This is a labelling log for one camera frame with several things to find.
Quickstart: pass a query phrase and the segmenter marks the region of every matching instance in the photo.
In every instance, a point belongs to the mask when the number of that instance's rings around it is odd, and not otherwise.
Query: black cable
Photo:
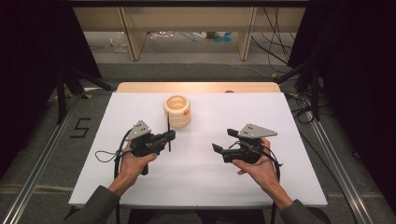
[[[171,122],[169,121],[169,112],[168,112],[168,133],[171,132]],[[169,152],[171,152],[171,141],[168,142],[169,146]]]
[[[283,45],[283,43],[282,43],[282,41],[281,41],[281,38],[280,38],[280,36],[278,36],[278,34],[276,33],[276,28],[273,26],[273,24],[272,24],[272,22],[271,22],[271,20],[270,20],[270,18],[269,18],[269,16],[268,16],[268,14],[267,14],[267,11],[265,10],[265,7],[263,8],[264,9],[264,12],[265,12],[265,16],[267,17],[267,20],[269,21],[269,23],[270,23],[270,25],[271,25],[271,28],[272,28],[272,30],[273,30],[273,35],[272,35],[272,38],[271,38],[271,40],[270,40],[270,47],[269,47],[269,51],[271,51],[271,47],[272,47],[272,44],[274,43],[274,36],[276,35],[276,37],[278,38],[278,40],[279,40],[279,42],[281,43],[281,45]],[[271,68],[272,69],[274,69],[275,71],[277,71],[277,72],[279,72],[279,73],[286,73],[286,72],[284,72],[284,71],[280,71],[280,70],[277,70],[277,69],[275,69],[274,67],[273,67],[273,65],[271,64],[271,59],[270,59],[270,56],[269,56],[269,54],[267,55],[267,58],[268,58],[268,63],[270,64],[270,66],[271,66]]]
[[[276,158],[274,152],[271,150],[271,148],[266,147],[266,146],[263,146],[263,147],[267,148],[267,149],[270,151],[270,153],[271,153],[272,155],[274,155],[274,157],[272,157],[271,155],[269,155],[269,154],[267,154],[267,153],[265,153],[265,152],[263,152],[263,151],[258,150],[258,149],[255,148],[255,147],[252,147],[251,149],[252,149],[253,151],[257,152],[257,153],[260,153],[260,154],[264,155],[265,157],[267,157],[268,159],[270,159],[270,160],[274,163],[275,170],[276,170],[277,181],[280,181],[280,166],[281,166],[282,164],[279,164],[279,162],[277,161],[277,158]],[[272,206],[271,206],[271,224],[275,224],[276,209],[277,209],[276,203],[273,202],[273,204],[272,204]]]
[[[108,159],[107,161],[102,161],[101,159],[99,159],[99,157],[98,157],[98,153],[99,152],[101,152],[101,153],[106,153],[106,154],[109,154],[109,155],[113,155],[113,157],[112,158],[110,158],[110,159]],[[99,160],[100,162],[110,162],[110,161],[112,161],[117,155],[116,155],[115,153],[111,153],[111,152],[107,152],[107,151],[102,151],[102,150],[99,150],[99,151],[96,151],[95,152],[95,157],[96,157],[96,159],[97,160]]]
[[[104,46],[95,46],[95,45],[90,45],[91,50],[96,50],[96,49],[104,49]]]
[[[251,39],[257,44],[257,46],[259,46],[260,49],[263,49],[265,52],[267,52],[268,54],[271,54],[272,56],[274,56],[275,58],[277,58],[278,60],[280,60],[282,63],[287,63],[286,61],[284,61],[283,59],[279,58],[278,56],[276,56],[273,52],[271,52],[270,50],[266,49],[265,47],[263,47],[262,45],[260,45],[254,38],[253,36],[251,37]]]
[[[121,155],[122,146],[123,146],[123,144],[125,142],[126,137],[131,132],[131,130],[128,130],[128,132],[126,132],[126,134],[123,136],[122,141],[120,143],[119,150],[117,150],[116,159],[114,160],[114,162],[115,162],[115,164],[114,164],[114,179],[117,178],[117,176],[119,175],[120,159],[121,159],[121,156],[122,156]],[[117,220],[117,224],[120,224],[120,203],[117,203],[117,205],[116,205],[116,220]]]
[[[299,106],[302,106],[302,107],[301,107],[301,108],[298,108],[298,109],[295,109],[295,110],[291,110],[291,113],[297,112],[297,114],[294,115],[293,118],[294,118],[294,119],[297,119],[297,120],[298,120],[300,123],[302,123],[302,124],[307,124],[307,123],[312,122],[314,119],[312,118],[312,119],[310,119],[310,120],[308,120],[308,121],[304,121],[304,120],[301,120],[301,119],[300,119],[300,116],[301,116],[302,114],[304,114],[305,112],[310,111],[310,110],[311,110],[311,106],[309,106],[309,104],[308,104],[305,100],[301,99],[300,95],[299,95],[298,97],[294,97],[294,98],[295,98],[296,104],[299,105]]]
[[[289,34],[290,34],[290,36],[291,36],[291,38],[292,38],[293,40],[296,40],[295,37],[294,37],[291,33],[289,33]]]
[[[264,39],[266,39],[268,42],[271,42],[271,40],[270,39],[268,39],[265,35],[264,35],[264,33],[262,32],[262,37],[264,37]],[[283,47],[283,48],[287,48],[287,49],[291,49],[291,47],[290,46],[287,46],[287,45],[282,45],[282,44],[279,44],[279,43],[276,43],[276,42],[272,42],[272,44],[275,44],[275,45],[278,45],[278,46],[280,46],[280,47]]]
[[[271,28],[273,30],[273,36],[272,36],[272,39],[270,41],[271,44],[275,43],[274,42],[274,36],[276,36],[277,40],[280,43],[280,46],[282,47],[282,51],[283,51],[286,59],[289,60],[289,57],[290,57],[289,53],[285,50],[285,45],[282,43],[282,38],[280,37],[280,29],[279,29],[279,22],[278,22],[279,7],[275,8],[275,16],[276,16],[275,25],[272,24],[265,7],[263,9],[264,9],[265,16],[267,17],[267,20],[270,22]]]

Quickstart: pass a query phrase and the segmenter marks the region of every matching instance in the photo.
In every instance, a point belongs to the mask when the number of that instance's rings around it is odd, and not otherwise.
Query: metal bar
[[[66,114],[66,97],[64,95],[64,79],[63,71],[60,69],[56,77],[56,91],[58,93],[58,122],[60,124]]]
[[[24,211],[24,208],[29,203],[29,200],[32,197],[36,184],[42,176],[48,162],[50,161],[53,151],[57,147],[59,140],[62,137],[64,128],[70,119],[70,115],[72,114],[73,109],[75,108],[80,98],[80,95],[72,97],[70,106],[67,109],[67,113],[64,116],[62,123],[56,125],[55,130],[53,131],[48,143],[46,144],[43,152],[40,155],[40,158],[35,164],[35,168],[33,169],[32,173],[30,173],[14,203],[8,209],[6,218],[3,221],[4,224],[18,223]]]
[[[310,119],[312,119],[313,115],[311,112],[307,113],[307,115]],[[320,121],[313,119],[312,125],[314,132],[316,133],[318,140],[327,156],[327,159],[329,160],[332,171],[340,184],[341,190],[345,193],[346,200],[352,208],[356,221],[362,224],[374,223],[368,214],[364,201],[361,199],[361,196],[349,178],[343,163],[341,163],[340,159],[338,158],[337,153],[335,152],[334,147],[332,146],[332,143],[324,131]]]
[[[56,4],[68,7],[322,7],[336,5],[333,0],[40,0],[34,4]]]

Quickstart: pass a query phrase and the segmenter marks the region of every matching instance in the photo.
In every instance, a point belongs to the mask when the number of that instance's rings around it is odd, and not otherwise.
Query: sleeve
[[[106,223],[113,209],[120,201],[120,197],[109,189],[99,186],[87,201],[85,206],[75,214],[67,217],[67,223]]]
[[[282,211],[280,216],[286,224],[323,224],[325,222],[314,216],[299,200],[295,200],[293,204]]]

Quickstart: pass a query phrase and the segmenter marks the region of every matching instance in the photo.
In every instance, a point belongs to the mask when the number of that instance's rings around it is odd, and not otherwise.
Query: metal rail
[[[307,115],[310,119],[313,118],[311,112],[307,113]],[[341,163],[338,158],[337,153],[335,152],[334,147],[332,146],[332,143],[324,131],[320,121],[313,119],[312,125],[327,159],[329,160],[330,166],[332,167],[332,172],[339,182],[341,190],[346,195],[346,200],[350,204],[355,215],[354,218],[356,218],[356,221],[361,224],[374,223],[370,218],[364,201],[361,199],[361,196],[349,178],[343,163]]]
[[[50,161],[52,153],[62,137],[64,128],[70,119],[70,115],[72,114],[73,109],[75,108],[80,98],[80,95],[72,96],[70,105],[67,108],[64,119],[60,124],[56,125],[55,130],[53,131],[48,143],[46,144],[43,152],[40,155],[40,158],[35,164],[35,168],[33,169],[32,173],[30,173],[14,203],[9,207],[6,218],[3,221],[4,224],[14,224],[18,223],[18,221],[20,220],[26,205],[29,203],[29,200],[32,197],[35,186],[37,185],[40,177],[44,173],[44,170],[48,162]]]

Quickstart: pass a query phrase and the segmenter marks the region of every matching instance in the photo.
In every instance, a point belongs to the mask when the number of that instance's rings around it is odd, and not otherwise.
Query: desk leg
[[[134,30],[134,23],[130,18],[128,18],[126,10],[128,10],[128,8],[120,7],[120,19],[123,20],[125,24],[125,36],[128,40],[130,54],[134,61],[138,60],[140,57],[143,45],[145,44],[147,32]]]
[[[252,7],[247,18],[247,27],[243,32],[236,32],[236,42],[239,48],[239,57],[242,61],[248,59],[248,49],[250,46],[250,38],[253,32],[254,21],[256,20],[257,8]]]

